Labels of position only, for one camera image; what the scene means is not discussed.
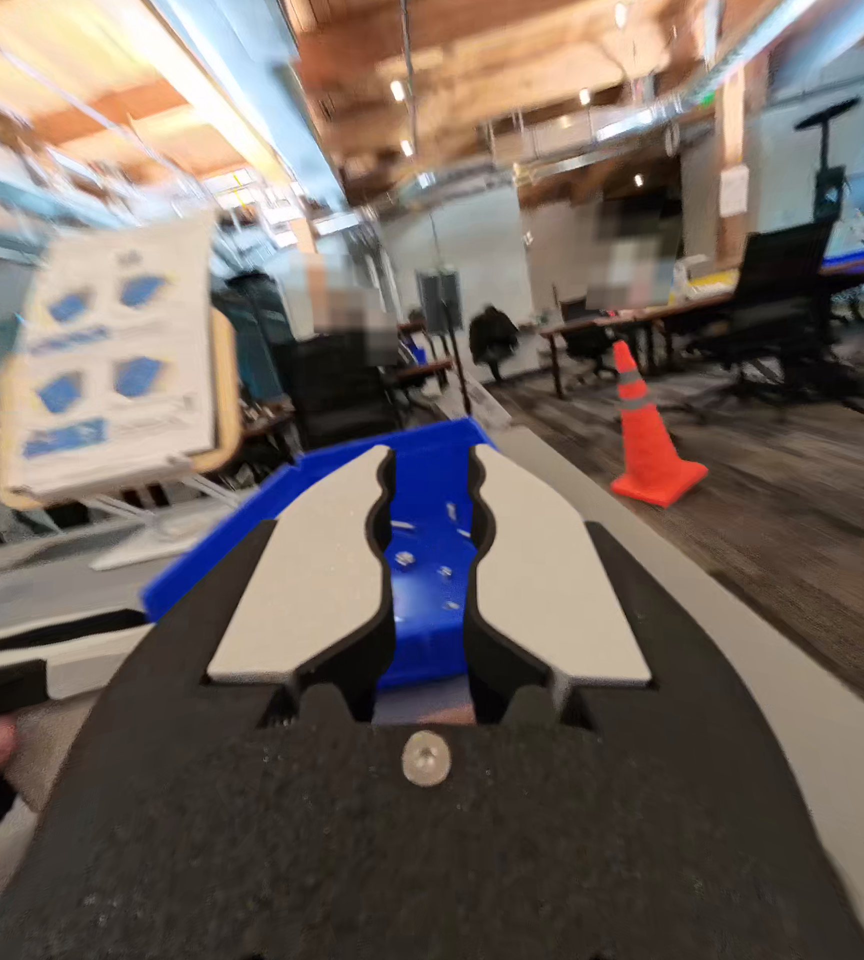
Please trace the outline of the black office chair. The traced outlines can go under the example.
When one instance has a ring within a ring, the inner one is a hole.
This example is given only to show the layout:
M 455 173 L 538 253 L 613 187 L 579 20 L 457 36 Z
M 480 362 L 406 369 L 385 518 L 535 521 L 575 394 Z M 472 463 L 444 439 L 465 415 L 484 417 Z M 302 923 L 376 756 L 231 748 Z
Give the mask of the black office chair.
M 402 429 L 402 416 L 363 333 L 325 333 L 278 343 L 271 357 L 294 409 L 304 450 Z
M 835 222 L 820 220 L 749 235 L 729 301 L 714 307 L 686 350 L 734 377 L 685 402 L 682 411 L 708 424 L 727 402 L 782 408 L 836 402 L 864 415 L 864 390 L 833 354 L 822 276 Z
M 472 362 L 484 366 L 492 381 L 501 383 L 501 366 L 519 347 L 519 329 L 504 311 L 487 303 L 470 321 L 467 342 Z

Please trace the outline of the hanging denim jacket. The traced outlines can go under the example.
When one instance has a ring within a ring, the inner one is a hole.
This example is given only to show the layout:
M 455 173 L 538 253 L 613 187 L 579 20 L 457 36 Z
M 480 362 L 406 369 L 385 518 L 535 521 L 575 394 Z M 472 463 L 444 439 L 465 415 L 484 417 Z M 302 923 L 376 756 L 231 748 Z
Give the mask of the hanging denim jacket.
M 295 341 L 280 287 L 263 270 L 241 271 L 210 294 L 211 306 L 232 325 L 239 380 L 250 402 L 283 402 L 286 388 L 276 363 L 279 346 Z

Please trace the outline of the blue plastic bin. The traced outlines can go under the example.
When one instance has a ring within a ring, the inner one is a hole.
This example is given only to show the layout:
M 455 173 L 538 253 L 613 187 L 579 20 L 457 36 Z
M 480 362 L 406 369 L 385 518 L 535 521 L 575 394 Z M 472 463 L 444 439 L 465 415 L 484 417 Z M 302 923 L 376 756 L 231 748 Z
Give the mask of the blue plastic bin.
M 441 500 L 457 500 L 470 513 L 469 450 L 491 445 L 471 418 L 451 419 L 396 431 L 376 438 L 340 443 L 300 455 L 258 486 L 228 519 L 198 545 L 151 580 L 141 592 L 150 622 L 159 621 L 260 522 L 276 519 L 296 498 L 370 447 L 382 444 L 395 451 L 395 494 L 390 520 L 402 511 L 419 512 Z M 397 624 L 395 653 L 378 690 L 420 687 L 462 676 L 467 671 L 463 619 L 441 629 L 413 631 Z

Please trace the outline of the steel nuts and bolts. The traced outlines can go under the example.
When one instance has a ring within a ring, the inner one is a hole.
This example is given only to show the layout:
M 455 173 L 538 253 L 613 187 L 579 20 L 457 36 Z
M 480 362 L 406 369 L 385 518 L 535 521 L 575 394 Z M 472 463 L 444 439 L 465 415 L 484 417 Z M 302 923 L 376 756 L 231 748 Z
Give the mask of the steel nuts and bolts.
M 475 555 L 470 523 L 455 499 L 393 515 L 387 559 L 397 625 L 420 632 L 461 622 Z

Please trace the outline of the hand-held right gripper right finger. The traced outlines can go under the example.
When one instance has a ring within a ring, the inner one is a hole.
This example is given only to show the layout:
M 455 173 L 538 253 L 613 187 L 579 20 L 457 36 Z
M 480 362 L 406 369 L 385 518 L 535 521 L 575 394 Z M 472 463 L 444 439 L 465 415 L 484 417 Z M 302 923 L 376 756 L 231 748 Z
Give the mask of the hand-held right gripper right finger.
M 594 693 L 653 691 L 653 672 L 590 528 L 570 502 L 494 447 L 467 457 L 474 546 L 462 649 L 474 722 L 517 696 L 583 724 Z

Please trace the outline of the white document stand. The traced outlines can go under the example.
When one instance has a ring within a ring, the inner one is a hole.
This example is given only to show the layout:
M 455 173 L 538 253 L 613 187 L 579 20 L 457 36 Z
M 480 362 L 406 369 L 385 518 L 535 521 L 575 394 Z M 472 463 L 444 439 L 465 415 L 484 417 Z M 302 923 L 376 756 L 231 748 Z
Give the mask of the white document stand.
M 138 489 L 148 482 L 176 483 L 198 498 L 176 507 L 148 509 L 114 495 L 114 490 Z M 209 479 L 193 467 L 189 458 L 177 456 L 160 457 L 157 462 L 132 469 L 107 481 L 104 488 L 92 486 L 83 504 L 130 521 L 134 531 L 93 559 L 90 570 L 108 572 L 181 556 L 230 518 L 249 495 L 248 489 Z

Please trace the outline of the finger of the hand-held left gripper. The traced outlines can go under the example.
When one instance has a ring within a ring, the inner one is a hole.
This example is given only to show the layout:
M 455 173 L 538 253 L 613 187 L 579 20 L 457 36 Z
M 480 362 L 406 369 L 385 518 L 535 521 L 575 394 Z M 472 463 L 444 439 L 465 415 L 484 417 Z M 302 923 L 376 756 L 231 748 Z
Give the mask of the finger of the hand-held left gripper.
M 101 690 L 151 629 L 134 608 L 33 620 L 0 629 L 0 669 L 42 663 L 46 697 L 66 700 Z

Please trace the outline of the long wooden table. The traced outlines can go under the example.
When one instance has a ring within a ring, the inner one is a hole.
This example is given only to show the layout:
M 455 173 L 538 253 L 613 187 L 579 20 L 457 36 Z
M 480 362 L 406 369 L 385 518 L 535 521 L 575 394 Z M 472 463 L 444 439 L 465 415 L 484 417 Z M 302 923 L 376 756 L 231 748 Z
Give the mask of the long wooden table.
M 824 262 L 818 270 L 815 283 L 820 287 L 834 292 L 839 289 L 847 290 L 864 284 L 864 250 L 844 254 L 834 262 Z M 539 336 L 548 342 L 550 356 L 550 371 L 553 378 L 555 396 L 565 400 L 566 390 L 562 378 L 562 365 L 558 341 L 564 339 L 567 333 L 578 333 L 582 330 L 602 328 L 614 329 L 632 326 L 634 330 L 646 326 L 646 368 L 650 375 L 657 370 L 654 356 L 653 328 L 667 318 L 683 316 L 698 310 L 718 308 L 727 305 L 736 293 L 737 283 L 715 294 L 704 292 L 680 303 L 665 304 L 647 308 L 623 310 L 605 317 L 583 317 L 566 320 L 557 325 L 540 330 Z

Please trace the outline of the orange traffic cone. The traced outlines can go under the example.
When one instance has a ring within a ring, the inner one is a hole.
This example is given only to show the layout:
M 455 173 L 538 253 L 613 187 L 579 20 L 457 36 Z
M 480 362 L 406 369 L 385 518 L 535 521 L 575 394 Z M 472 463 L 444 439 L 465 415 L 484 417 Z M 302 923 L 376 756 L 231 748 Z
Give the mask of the orange traffic cone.
M 679 455 L 628 344 L 616 341 L 612 353 L 618 374 L 624 472 L 610 488 L 620 497 L 667 509 L 703 482 L 709 470 Z

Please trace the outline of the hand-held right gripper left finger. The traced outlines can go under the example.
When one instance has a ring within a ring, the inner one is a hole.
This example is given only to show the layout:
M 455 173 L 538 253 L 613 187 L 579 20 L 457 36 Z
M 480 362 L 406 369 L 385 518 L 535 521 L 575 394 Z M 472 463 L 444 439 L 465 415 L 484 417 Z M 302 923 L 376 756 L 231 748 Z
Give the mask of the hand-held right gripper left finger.
M 355 721 L 373 722 L 397 645 L 396 463 L 390 446 L 371 446 L 282 511 L 207 666 L 211 686 L 275 686 L 294 702 L 331 686 Z

